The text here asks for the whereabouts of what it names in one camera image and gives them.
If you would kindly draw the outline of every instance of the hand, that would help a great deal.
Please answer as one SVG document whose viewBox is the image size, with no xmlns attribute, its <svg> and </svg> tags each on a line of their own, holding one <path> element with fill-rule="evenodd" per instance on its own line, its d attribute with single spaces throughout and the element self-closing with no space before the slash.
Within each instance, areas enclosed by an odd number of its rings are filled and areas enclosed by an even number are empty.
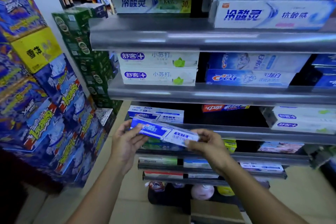
<svg viewBox="0 0 336 224">
<path fill-rule="evenodd" d="M 198 142 L 186 140 L 185 144 L 188 149 L 201 154 L 212 169 L 222 175 L 231 157 L 221 136 L 207 129 L 193 129 L 191 131 L 199 134 L 200 139 Z"/>
<path fill-rule="evenodd" d="M 142 128 L 141 124 L 125 132 L 131 123 L 132 120 L 125 121 L 112 137 L 110 160 L 121 168 L 122 175 L 132 168 L 135 152 L 148 140 L 147 136 L 138 134 Z"/>
</svg>

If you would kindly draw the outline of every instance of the person's right hand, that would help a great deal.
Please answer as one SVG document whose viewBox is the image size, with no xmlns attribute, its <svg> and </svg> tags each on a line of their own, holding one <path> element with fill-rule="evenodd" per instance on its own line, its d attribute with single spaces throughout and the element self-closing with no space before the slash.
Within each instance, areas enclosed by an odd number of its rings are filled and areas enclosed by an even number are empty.
<svg viewBox="0 0 336 224">
<path fill-rule="evenodd" d="M 192 132 L 199 134 L 199 141 L 186 140 L 189 150 L 201 154 L 210 164 L 212 169 L 222 174 L 231 159 L 221 136 L 207 129 L 193 129 Z"/>
</svg>

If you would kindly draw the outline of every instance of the lime illustration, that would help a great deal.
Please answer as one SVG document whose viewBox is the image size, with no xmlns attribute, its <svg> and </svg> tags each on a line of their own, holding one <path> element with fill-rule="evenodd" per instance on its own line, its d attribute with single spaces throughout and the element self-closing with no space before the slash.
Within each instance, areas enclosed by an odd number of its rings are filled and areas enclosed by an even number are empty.
<svg viewBox="0 0 336 224">
<path fill-rule="evenodd" d="M 175 85 L 182 85 L 183 84 L 183 79 L 181 79 L 180 77 L 176 78 L 173 80 L 173 83 Z"/>
<path fill-rule="evenodd" d="M 327 132 L 328 132 L 328 129 L 326 129 L 326 128 L 316 129 L 316 132 L 317 132 L 317 133 L 327 133 Z"/>
<path fill-rule="evenodd" d="M 330 111 L 329 110 L 321 110 L 321 111 L 319 111 L 318 113 L 319 114 L 327 114 L 327 113 L 329 113 Z"/>
<path fill-rule="evenodd" d="M 184 67 L 184 64 L 186 63 L 185 60 L 178 58 L 178 60 L 174 61 L 174 66 L 175 67 Z"/>
</svg>

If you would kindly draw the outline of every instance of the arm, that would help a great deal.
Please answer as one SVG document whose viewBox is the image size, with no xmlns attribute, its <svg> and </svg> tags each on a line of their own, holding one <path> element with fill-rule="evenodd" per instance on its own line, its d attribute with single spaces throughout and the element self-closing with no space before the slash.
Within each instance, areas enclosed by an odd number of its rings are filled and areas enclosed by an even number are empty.
<svg viewBox="0 0 336 224">
<path fill-rule="evenodd" d="M 261 186 L 230 156 L 219 134 L 207 129 L 195 129 L 194 132 L 200 135 L 200 140 L 188 140 L 188 149 L 201 153 L 212 169 L 225 178 L 253 223 L 308 224 Z"/>
<path fill-rule="evenodd" d="M 148 137 L 137 135 L 141 125 L 124 132 L 131 121 L 125 121 L 113 135 L 111 156 L 105 168 L 67 221 L 68 224 L 109 222 L 121 182 L 133 166 L 135 152 L 148 140 Z"/>
</svg>

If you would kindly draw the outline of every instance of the plus sign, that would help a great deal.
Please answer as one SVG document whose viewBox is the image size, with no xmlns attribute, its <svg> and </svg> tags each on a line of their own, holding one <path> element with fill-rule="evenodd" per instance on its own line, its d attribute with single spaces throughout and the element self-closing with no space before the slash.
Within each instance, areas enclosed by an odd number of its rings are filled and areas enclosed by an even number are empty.
<svg viewBox="0 0 336 224">
<path fill-rule="evenodd" d="M 138 52 L 136 56 L 141 60 L 145 58 L 145 55 L 142 52 Z"/>
</svg>

